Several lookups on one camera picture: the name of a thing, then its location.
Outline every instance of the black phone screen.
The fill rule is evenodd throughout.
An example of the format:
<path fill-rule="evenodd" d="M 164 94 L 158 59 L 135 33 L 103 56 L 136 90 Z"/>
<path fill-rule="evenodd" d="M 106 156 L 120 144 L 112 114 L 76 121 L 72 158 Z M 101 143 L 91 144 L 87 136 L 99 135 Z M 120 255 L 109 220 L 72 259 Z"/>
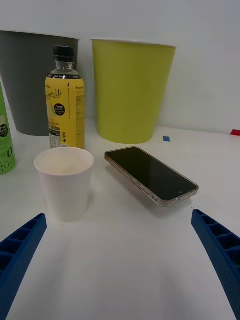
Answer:
<path fill-rule="evenodd" d="M 197 189 L 196 184 L 137 147 L 109 151 L 106 154 L 164 201 Z"/>

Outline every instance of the lemon drink bottle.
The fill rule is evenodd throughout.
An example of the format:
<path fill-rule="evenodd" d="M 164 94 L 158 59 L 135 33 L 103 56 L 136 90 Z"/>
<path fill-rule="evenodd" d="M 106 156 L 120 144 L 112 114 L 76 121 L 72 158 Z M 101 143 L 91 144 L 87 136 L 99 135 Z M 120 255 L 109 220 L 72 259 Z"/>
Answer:
<path fill-rule="evenodd" d="M 56 69 L 46 78 L 46 105 L 50 147 L 85 148 L 85 87 L 73 69 L 74 50 L 55 46 Z"/>

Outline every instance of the black bottle cap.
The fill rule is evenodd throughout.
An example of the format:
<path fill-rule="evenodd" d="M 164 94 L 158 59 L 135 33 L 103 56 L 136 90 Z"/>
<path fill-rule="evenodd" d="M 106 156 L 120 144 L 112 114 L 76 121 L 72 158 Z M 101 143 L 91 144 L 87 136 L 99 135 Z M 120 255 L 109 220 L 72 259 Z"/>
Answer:
<path fill-rule="evenodd" d="M 74 49 L 70 46 L 57 45 L 53 47 L 53 54 L 56 62 L 74 63 Z"/>

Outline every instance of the lime green trash can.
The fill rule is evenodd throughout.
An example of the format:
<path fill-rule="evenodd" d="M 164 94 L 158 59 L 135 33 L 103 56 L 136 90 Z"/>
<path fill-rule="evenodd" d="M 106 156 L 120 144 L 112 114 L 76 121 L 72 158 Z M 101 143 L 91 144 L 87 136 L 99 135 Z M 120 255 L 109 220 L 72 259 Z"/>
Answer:
<path fill-rule="evenodd" d="M 121 144 L 150 140 L 176 48 L 92 39 L 98 133 Z"/>

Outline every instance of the white paper cup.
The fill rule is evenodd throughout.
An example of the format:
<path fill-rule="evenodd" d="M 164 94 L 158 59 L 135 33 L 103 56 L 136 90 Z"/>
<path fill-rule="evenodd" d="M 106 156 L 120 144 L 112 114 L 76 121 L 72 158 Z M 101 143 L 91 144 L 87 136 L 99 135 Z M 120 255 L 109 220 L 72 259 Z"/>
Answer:
<path fill-rule="evenodd" d="M 61 222 L 86 212 L 94 157 L 86 150 L 60 147 L 39 154 L 37 168 L 49 210 Z"/>

